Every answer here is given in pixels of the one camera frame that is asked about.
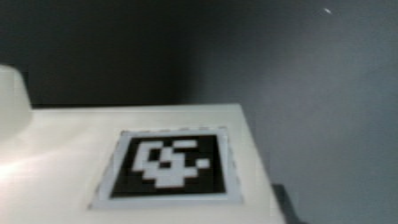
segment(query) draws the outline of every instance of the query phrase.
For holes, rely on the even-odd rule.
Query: table surface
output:
[[[122,130],[225,127],[241,204],[90,210]],[[0,223],[282,224],[240,105],[34,110],[32,123],[0,143]]]

